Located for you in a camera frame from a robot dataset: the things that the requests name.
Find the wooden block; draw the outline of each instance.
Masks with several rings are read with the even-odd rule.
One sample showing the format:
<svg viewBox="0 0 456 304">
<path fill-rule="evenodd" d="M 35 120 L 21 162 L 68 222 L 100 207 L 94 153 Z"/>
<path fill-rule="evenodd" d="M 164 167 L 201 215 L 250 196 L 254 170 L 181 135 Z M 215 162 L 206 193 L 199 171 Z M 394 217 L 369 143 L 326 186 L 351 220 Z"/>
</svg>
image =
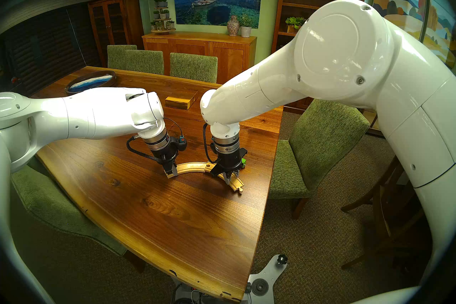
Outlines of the wooden block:
<svg viewBox="0 0 456 304">
<path fill-rule="evenodd" d="M 177 91 L 165 99 L 165 106 L 188 110 L 195 102 L 196 91 Z"/>
</svg>

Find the cabinet door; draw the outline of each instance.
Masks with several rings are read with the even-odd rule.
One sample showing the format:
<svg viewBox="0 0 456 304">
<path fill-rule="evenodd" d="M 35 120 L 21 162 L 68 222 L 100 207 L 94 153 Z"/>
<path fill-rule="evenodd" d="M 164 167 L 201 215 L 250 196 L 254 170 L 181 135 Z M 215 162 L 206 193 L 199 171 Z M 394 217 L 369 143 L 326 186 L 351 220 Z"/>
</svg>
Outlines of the cabinet door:
<svg viewBox="0 0 456 304">
<path fill-rule="evenodd" d="M 172 52 L 208 56 L 209 42 L 202 40 L 172 39 Z"/>
<path fill-rule="evenodd" d="M 90 4 L 89 5 L 90 21 L 92 22 L 92 30 L 94 31 L 95 42 L 97 44 L 98 54 L 102 67 L 107 67 L 108 53 L 107 46 L 110 43 L 108 25 L 106 24 L 103 4 Z"/>
<path fill-rule="evenodd" d="M 107 18 L 108 33 L 110 32 L 112 35 L 112 44 L 130 44 L 126 23 L 126 14 L 122 0 L 106 1 L 104 5 Z"/>
<path fill-rule="evenodd" d="M 144 50 L 162 51 L 163 62 L 165 64 L 165 75 L 170 75 L 170 39 L 144 38 Z"/>
<path fill-rule="evenodd" d="M 215 41 L 209 43 L 209 56 L 218 57 L 217 83 L 224 84 L 243 71 L 245 47 L 248 45 Z"/>
</svg>

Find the chair back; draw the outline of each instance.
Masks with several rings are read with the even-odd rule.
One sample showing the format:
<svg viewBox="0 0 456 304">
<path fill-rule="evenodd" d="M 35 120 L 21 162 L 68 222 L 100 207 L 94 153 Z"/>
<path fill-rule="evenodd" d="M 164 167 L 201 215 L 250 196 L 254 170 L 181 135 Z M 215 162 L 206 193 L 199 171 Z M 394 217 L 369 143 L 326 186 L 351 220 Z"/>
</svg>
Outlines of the chair back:
<svg viewBox="0 0 456 304">
<path fill-rule="evenodd" d="M 125 70 L 125 51 L 137 48 L 136 45 L 108 45 L 108 68 Z"/>
<path fill-rule="evenodd" d="M 215 56 L 170 53 L 170 75 L 173 77 L 216 83 L 217 64 Z"/>
<path fill-rule="evenodd" d="M 369 121 L 358 109 L 326 100 L 314 99 L 297 121 L 290 146 L 302 179 L 309 191 L 360 140 Z"/>
<path fill-rule="evenodd" d="M 152 50 L 126 50 L 125 69 L 129 71 L 163 75 L 165 73 L 163 52 Z"/>
</svg>

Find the black knob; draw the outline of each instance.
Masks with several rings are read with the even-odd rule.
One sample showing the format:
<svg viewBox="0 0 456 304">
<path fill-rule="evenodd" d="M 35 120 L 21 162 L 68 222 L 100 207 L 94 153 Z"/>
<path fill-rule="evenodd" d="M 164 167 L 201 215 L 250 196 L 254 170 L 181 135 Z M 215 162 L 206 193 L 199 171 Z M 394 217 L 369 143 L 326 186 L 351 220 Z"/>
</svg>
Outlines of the black knob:
<svg viewBox="0 0 456 304">
<path fill-rule="evenodd" d="M 288 257 L 285 254 L 279 255 L 277 258 L 277 263 L 279 265 L 285 265 L 288 262 Z"/>
</svg>

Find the patterned vase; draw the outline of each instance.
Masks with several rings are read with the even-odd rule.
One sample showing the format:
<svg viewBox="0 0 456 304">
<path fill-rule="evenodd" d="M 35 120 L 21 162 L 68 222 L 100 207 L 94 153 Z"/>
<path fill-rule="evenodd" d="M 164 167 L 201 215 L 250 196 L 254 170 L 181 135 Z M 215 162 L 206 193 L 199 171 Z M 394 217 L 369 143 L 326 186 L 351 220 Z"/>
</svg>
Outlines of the patterned vase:
<svg viewBox="0 0 456 304">
<path fill-rule="evenodd" d="M 231 19 L 227 23 L 228 34 L 230 36 L 237 36 L 239 31 L 239 21 L 237 16 L 231 16 Z"/>
</svg>

